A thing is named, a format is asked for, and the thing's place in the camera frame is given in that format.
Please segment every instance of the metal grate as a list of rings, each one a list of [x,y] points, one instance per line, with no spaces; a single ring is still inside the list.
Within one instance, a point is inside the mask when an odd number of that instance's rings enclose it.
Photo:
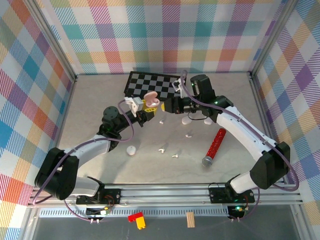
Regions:
[[[86,209],[72,209],[79,215],[84,215]],[[194,212],[195,216],[202,217],[224,217],[228,216],[226,206],[205,206],[205,207],[114,207],[106,217],[127,217],[132,214],[143,212],[145,217],[185,217],[187,212]],[[42,208],[40,218],[65,218],[74,217],[66,208]]]

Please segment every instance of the wooden block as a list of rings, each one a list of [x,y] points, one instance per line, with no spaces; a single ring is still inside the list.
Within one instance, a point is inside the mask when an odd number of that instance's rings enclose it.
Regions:
[[[193,211],[188,211],[186,213],[186,223],[188,228],[195,228],[196,223],[195,223],[195,214]]]

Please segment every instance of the yellow lego brick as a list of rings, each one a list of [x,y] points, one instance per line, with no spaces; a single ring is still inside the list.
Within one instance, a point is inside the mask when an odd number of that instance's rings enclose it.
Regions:
[[[136,218],[135,221],[139,230],[146,228],[145,218],[143,216]]]

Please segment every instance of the red tube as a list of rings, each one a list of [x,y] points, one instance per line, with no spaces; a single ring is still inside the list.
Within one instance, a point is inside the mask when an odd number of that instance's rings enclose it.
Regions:
[[[209,156],[210,158],[214,159],[221,143],[222,140],[224,139],[225,135],[226,135],[226,130],[224,128],[220,128],[218,133],[216,134],[206,156]]]

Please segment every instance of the pink object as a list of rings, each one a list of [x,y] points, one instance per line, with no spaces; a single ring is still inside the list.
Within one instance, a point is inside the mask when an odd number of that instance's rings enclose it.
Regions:
[[[155,108],[160,104],[160,101],[158,98],[158,93],[156,91],[148,92],[144,95],[143,99],[145,100],[145,105],[148,108]]]

